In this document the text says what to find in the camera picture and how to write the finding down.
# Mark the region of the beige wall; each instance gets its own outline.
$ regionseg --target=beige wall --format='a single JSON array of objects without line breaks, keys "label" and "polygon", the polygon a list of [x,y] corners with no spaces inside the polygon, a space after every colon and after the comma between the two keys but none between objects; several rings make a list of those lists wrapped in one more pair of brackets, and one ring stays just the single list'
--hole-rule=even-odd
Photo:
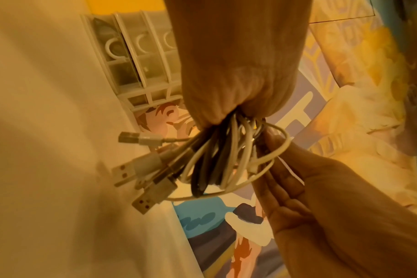
[{"label": "beige wall", "polygon": [[171,204],[142,217],[109,167],[145,149],[78,0],[0,0],[0,277],[201,277]]}]

